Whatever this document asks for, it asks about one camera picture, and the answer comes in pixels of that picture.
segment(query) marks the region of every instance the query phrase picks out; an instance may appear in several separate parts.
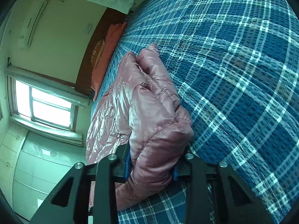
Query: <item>window pane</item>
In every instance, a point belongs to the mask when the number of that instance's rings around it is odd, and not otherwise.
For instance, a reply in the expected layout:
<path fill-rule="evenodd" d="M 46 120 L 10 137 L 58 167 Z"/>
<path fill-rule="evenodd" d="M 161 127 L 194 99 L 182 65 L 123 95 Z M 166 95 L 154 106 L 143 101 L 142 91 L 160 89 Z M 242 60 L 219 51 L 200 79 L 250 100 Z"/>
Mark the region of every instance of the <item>window pane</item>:
<path fill-rule="evenodd" d="M 51 123 L 69 127 L 71 112 L 58 109 L 43 103 L 33 101 L 33 114 L 35 117 Z"/>
<path fill-rule="evenodd" d="M 16 101 L 20 114 L 30 117 L 29 86 L 16 80 Z"/>
<path fill-rule="evenodd" d="M 64 99 L 60 99 L 58 97 L 52 96 L 48 93 L 39 91 L 35 88 L 32 88 L 32 97 L 36 98 L 36 99 L 43 100 L 43 101 L 51 103 L 51 104 L 59 105 L 59 106 L 62 106 L 62 107 L 68 108 L 68 109 L 70 109 L 72 107 L 72 103 L 65 101 Z"/>

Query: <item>window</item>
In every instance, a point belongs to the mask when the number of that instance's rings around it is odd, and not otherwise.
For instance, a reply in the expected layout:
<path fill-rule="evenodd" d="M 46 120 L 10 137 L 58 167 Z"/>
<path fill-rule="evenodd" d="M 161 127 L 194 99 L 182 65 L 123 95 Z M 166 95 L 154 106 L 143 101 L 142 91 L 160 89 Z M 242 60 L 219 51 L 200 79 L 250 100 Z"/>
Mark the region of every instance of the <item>window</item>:
<path fill-rule="evenodd" d="M 72 103 L 12 80 L 13 111 L 28 120 L 62 130 L 74 131 L 77 106 Z"/>

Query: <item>plaid bedspread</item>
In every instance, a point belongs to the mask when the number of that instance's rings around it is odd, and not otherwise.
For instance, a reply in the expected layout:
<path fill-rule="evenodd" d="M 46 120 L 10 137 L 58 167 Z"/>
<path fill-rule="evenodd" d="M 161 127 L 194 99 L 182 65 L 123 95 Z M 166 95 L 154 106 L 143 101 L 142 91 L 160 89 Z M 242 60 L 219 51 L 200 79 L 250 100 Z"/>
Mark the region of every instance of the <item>plaid bedspread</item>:
<path fill-rule="evenodd" d="M 232 165 L 279 223 L 299 195 L 298 26 L 285 0 L 149 0 L 131 18 L 98 100 L 121 57 L 156 42 L 194 122 L 191 151 Z M 185 185 L 172 183 L 119 212 L 119 222 L 183 223 L 185 197 Z"/>

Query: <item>bed sheet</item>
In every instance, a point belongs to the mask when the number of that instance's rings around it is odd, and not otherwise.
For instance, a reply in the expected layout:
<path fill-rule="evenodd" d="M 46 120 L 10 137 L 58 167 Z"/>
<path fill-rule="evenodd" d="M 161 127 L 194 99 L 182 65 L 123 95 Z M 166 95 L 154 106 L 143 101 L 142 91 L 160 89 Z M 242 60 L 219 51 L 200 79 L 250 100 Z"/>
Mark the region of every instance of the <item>bed sheet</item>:
<path fill-rule="evenodd" d="M 232 165 L 279 223 L 299 194 L 297 28 L 286 0 L 149 0 L 119 41 L 93 112 L 121 57 L 156 42 L 194 122 L 191 151 Z M 185 197 L 174 182 L 119 222 L 183 223 Z"/>

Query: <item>wooden headboard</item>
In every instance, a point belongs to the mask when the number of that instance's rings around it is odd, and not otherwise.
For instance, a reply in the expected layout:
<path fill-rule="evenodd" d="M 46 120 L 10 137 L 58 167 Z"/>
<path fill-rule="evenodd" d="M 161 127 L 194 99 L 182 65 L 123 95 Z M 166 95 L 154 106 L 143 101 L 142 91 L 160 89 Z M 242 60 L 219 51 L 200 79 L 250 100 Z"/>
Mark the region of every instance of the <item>wooden headboard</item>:
<path fill-rule="evenodd" d="M 77 76 L 75 90 L 79 93 L 90 95 L 91 89 L 91 79 L 92 79 L 92 66 L 91 66 L 91 56 L 96 43 L 105 39 L 108 29 L 111 24 L 120 24 L 125 20 L 126 14 L 121 13 L 115 9 L 107 8 L 104 12 L 101 20 L 99 21 L 89 43 L 86 48 L 85 54 L 82 59 L 82 63 Z"/>

